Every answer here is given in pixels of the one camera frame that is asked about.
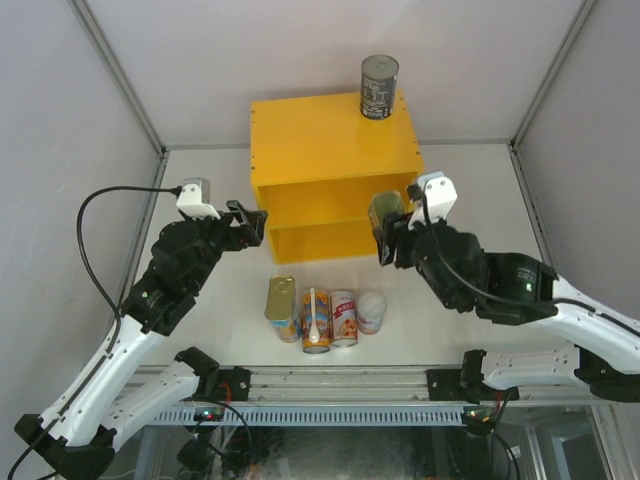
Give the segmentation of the gold rectangular tin blue label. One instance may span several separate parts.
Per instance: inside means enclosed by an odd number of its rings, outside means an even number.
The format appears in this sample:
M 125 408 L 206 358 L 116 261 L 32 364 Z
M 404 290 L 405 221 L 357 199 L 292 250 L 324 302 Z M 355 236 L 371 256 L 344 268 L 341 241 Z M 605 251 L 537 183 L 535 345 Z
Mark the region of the gold rectangular tin blue label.
M 405 207 L 403 199 L 397 190 L 375 194 L 368 208 L 372 233 L 376 234 L 382 231 L 386 220 L 402 219 L 404 215 Z

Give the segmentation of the black cylindrical can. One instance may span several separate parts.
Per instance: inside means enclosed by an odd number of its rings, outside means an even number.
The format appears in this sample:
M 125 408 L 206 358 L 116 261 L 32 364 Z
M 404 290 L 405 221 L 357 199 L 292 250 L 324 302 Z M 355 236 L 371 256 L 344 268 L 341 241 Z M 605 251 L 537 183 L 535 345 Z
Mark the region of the black cylindrical can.
M 399 63 L 389 55 L 371 55 L 361 63 L 360 111 L 365 118 L 384 120 L 394 109 Z

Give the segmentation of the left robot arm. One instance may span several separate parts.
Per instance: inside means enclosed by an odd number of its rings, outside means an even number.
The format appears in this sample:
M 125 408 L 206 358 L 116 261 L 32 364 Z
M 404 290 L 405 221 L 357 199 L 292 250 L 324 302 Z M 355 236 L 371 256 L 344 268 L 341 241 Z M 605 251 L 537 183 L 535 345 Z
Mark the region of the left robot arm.
M 166 225 L 122 304 L 123 316 L 80 375 L 50 407 L 25 414 L 15 432 L 65 479 L 97 479 L 138 430 L 173 404 L 218 399 L 219 364 L 192 346 L 136 391 L 120 394 L 143 359 L 186 314 L 225 252 L 258 247 L 268 214 L 236 200 L 225 212 Z

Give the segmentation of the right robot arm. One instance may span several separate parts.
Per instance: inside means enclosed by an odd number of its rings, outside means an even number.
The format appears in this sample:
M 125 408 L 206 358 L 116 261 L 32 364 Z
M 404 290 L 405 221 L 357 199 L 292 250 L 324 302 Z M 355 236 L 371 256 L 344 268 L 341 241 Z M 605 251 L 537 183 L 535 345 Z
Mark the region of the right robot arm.
M 496 325 L 537 327 L 565 339 L 548 352 L 465 352 L 461 391 L 472 402 L 523 386 L 586 386 L 600 399 L 639 400 L 639 323 L 589 298 L 552 267 L 520 253 L 487 253 L 446 221 L 407 213 L 371 219 L 381 265 L 413 268 L 441 304 Z

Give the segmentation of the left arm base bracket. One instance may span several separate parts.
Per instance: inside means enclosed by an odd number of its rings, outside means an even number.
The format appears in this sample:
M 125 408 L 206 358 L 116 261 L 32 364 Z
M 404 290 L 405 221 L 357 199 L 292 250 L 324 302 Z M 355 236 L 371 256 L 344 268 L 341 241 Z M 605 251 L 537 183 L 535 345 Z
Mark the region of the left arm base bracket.
M 192 399 L 196 401 L 244 402 L 248 399 L 251 386 L 251 371 L 235 366 L 218 369 L 215 373 L 200 379 Z

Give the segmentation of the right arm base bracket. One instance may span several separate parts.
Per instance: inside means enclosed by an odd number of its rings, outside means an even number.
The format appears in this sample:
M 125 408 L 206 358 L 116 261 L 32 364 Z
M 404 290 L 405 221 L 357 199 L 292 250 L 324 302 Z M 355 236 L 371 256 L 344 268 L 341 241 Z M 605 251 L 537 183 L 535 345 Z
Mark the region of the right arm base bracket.
M 483 401 L 506 398 L 507 390 L 497 390 L 486 385 L 481 372 L 462 368 L 432 368 L 426 371 L 429 399 L 431 401 L 466 401 L 479 404 Z

